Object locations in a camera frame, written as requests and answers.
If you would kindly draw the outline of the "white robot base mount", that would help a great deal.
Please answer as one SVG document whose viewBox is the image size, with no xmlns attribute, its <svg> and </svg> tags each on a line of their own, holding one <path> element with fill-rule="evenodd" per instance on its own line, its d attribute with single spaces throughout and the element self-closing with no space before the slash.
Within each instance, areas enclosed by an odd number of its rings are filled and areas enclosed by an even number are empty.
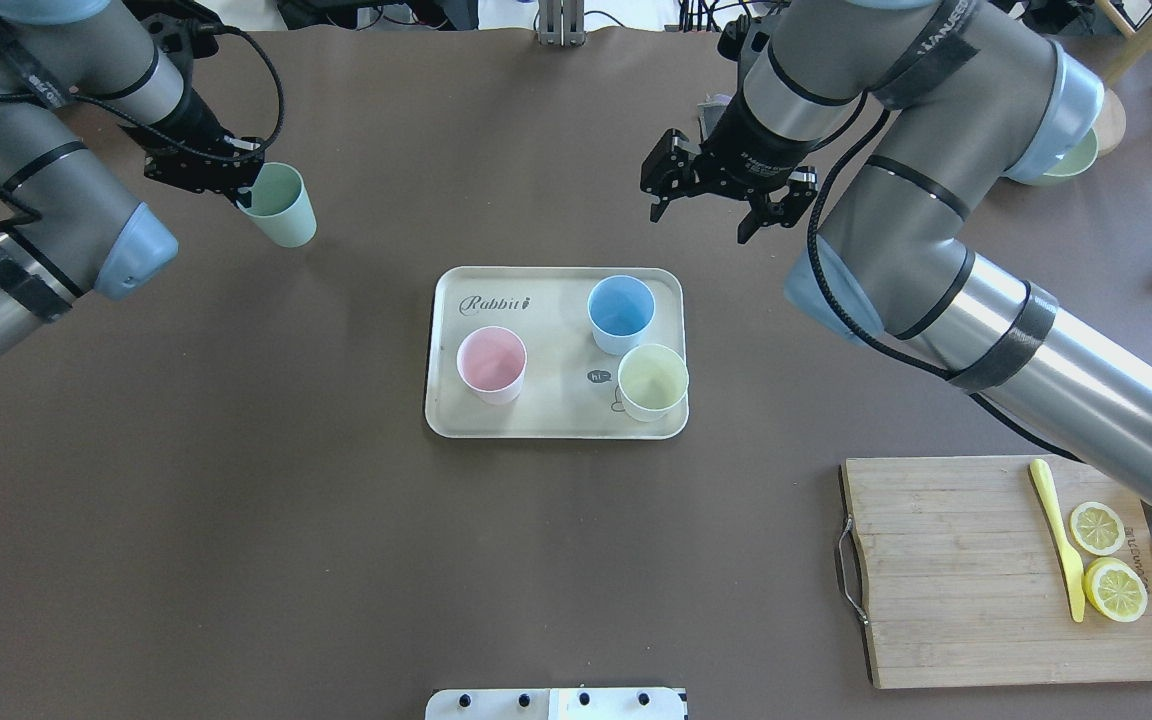
<svg viewBox="0 0 1152 720">
<path fill-rule="evenodd" d="M 425 719 L 689 719 L 684 689 L 550 687 L 444 689 Z"/>
</svg>

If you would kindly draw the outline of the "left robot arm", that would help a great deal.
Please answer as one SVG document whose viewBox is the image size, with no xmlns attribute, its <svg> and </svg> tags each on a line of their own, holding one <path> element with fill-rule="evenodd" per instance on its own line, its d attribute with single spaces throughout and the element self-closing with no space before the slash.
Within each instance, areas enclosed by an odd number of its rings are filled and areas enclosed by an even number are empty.
<svg viewBox="0 0 1152 720">
<path fill-rule="evenodd" d="M 60 109 L 113 115 L 152 181 L 251 204 L 273 141 L 230 132 L 192 85 L 221 35 L 238 29 L 192 1 L 0 1 L 0 357 L 88 291 L 124 300 L 179 251 Z"/>
</svg>

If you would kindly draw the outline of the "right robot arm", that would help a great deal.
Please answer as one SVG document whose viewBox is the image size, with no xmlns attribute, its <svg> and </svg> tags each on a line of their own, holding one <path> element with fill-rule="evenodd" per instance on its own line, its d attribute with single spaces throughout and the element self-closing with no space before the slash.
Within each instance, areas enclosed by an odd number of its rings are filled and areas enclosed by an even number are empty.
<svg viewBox="0 0 1152 720">
<path fill-rule="evenodd" d="M 957 237 L 998 179 L 1033 181 L 1087 135 L 1096 74 L 987 1 L 791 1 L 726 55 L 738 88 L 712 132 L 664 132 L 643 162 L 652 219 L 713 194 L 748 202 L 740 242 L 796 223 L 771 195 L 872 97 L 890 127 L 810 232 L 788 300 L 856 342 L 909 342 L 1152 506 L 1152 366 Z"/>
</svg>

